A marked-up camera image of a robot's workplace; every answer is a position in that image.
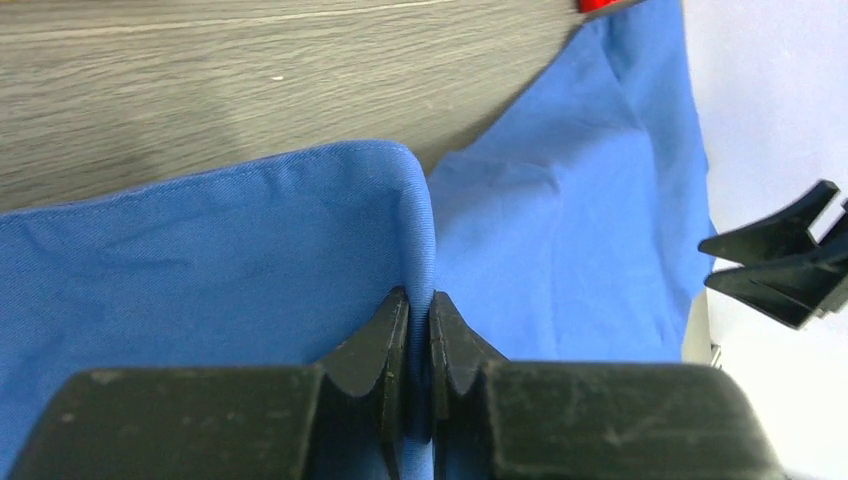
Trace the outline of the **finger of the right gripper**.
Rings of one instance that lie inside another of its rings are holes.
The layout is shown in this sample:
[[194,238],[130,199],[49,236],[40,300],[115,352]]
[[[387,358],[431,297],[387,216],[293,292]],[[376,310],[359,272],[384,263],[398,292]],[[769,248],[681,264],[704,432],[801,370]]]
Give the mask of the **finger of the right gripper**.
[[739,264],[710,274],[705,285],[798,330],[847,303],[847,231],[809,253]]
[[834,243],[840,222],[816,241],[809,227],[839,193],[829,180],[818,181],[782,210],[743,227],[702,240],[698,250],[739,264],[753,264],[800,255]]

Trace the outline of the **blue surgical drape cloth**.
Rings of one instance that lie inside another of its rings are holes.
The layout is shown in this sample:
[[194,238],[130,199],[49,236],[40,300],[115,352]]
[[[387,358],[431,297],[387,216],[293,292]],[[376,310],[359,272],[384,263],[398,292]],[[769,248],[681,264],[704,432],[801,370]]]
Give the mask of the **blue surgical drape cloth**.
[[713,263],[683,6],[582,27],[471,145],[324,144],[1,218],[1,471],[96,367],[304,364],[407,290],[432,477],[426,312],[447,293],[513,359],[677,362]]

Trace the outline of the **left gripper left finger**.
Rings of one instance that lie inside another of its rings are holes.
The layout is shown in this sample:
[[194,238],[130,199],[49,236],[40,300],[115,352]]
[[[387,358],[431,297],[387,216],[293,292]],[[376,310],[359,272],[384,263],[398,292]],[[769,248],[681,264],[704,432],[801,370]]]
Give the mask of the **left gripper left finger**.
[[319,365],[318,479],[399,479],[403,470],[410,302],[386,295],[372,318]]

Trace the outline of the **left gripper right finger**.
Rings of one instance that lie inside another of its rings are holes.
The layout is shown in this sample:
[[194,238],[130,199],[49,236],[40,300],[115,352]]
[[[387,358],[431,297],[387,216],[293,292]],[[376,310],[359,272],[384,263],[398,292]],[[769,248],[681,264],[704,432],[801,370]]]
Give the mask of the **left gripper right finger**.
[[506,357],[467,324],[445,292],[434,293],[428,321],[434,477],[490,479],[485,366]]

